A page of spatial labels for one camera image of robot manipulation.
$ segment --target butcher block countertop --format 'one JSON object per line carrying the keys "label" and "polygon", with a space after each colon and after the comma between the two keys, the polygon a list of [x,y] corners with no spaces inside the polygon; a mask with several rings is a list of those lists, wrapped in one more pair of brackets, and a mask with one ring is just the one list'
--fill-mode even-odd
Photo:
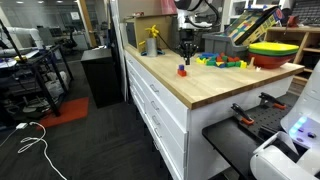
{"label": "butcher block countertop", "polygon": [[187,76],[180,77],[177,69],[179,64],[185,62],[170,50],[157,57],[141,56],[130,45],[125,50],[191,110],[290,77],[304,69],[304,66],[291,63],[259,72],[238,67],[220,69],[197,64],[195,56],[191,59],[191,65],[185,66]]}

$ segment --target cardboard box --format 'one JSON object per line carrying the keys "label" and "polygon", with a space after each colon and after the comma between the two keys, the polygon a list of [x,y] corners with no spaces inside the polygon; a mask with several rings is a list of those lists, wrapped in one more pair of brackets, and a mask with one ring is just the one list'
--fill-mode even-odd
{"label": "cardboard box", "polygon": [[[156,25],[156,29],[160,31],[161,37],[168,43],[170,41],[171,23],[172,17],[170,15],[159,16],[141,16],[135,17],[133,20],[129,20],[130,23],[134,23],[134,33],[136,48],[141,53],[145,50],[144,45],[140,46],[139,43],[149,38],[149,32],[146,28],[151,28]],[[158,37],[158,48],[167,49],[166,44]]]}

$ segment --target orange floor mat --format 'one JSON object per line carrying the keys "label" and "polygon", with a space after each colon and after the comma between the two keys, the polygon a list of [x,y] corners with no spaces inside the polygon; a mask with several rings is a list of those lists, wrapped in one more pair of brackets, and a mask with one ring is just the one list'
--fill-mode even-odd
{"label": "orange floor mat", "polygon": [[47,128],[84,118],[88,115],[88,104],[88,97],[64,102],[59,109],[61,116],[56,117],[51,114],[40,120],[39,123]]}

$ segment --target yellow toy block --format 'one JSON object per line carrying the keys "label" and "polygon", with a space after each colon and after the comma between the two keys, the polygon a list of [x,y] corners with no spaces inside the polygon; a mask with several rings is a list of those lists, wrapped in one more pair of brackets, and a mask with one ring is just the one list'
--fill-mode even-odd
{"label": "yellow toy block", "polygon": [[224,64],[224,62],[216,62],[216,64],[219,67],[221,64]]}
{"label": "yellow toy block", "polygon": [[198,63],[198,64],[207,64],[207,59],[200,59],[199,57],[196,59],[196,62]]}
{"label": "yellow toy block", "polygon": [[247,63],[246,63],[246,62],[241,61],[240,68],[242,68],[242,69],[246,69],[246,68],[247,68]]}

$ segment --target white cable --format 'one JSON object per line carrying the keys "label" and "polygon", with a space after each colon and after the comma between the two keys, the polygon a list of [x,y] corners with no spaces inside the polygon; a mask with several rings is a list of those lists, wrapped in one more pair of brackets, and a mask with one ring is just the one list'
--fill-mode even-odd
{"label": "white cable", "polygon": [[19,149],[18,153],[23,153],[24,151],[26,151],[27,149],[29,149],[31,146],[33,146],[34,144],[38,143],[39,141],[42,141],[44,142],[44,144],[46,145],[46,147],[44,148],[44,151],[43,151],[43,154],[44,156],[47,158],[47,160],[49,161],[51,167],[60,175],[60,177],[64,180],[67,180],[67,178],[65,178],[61,173],[60,171],[52,164],[52,161],[50,160],[50,158],[48,157],[47,155],[47,149],[48,149],[48,143],[46,140],[44,140],[44,136],[46,135],[46,129],[39,123],[36,123],[36,122],[30,122],[29,123],[30,125],[38,125],[40,126],[42,129],[43,129],[43,135],[40,137],[40,138],[37,138],[37,137],[26,137],[24,139],[22,139],[20,142],[21,143],[24,143],[24,142],[28,142],[28,141],[31,141],[31,140],[34,140],[32,143],[29,143],[25,146],[23,146],[21,149]]}
{"label": "white cable", "polygon": [[9,134],[9,136],[0,144],[0,147],[6,143],[6,141],[10,138],[10,136],[12,136],[13,133],[15,133],[18,129],[15,129],[14,131],[12,131],[12,133]]}

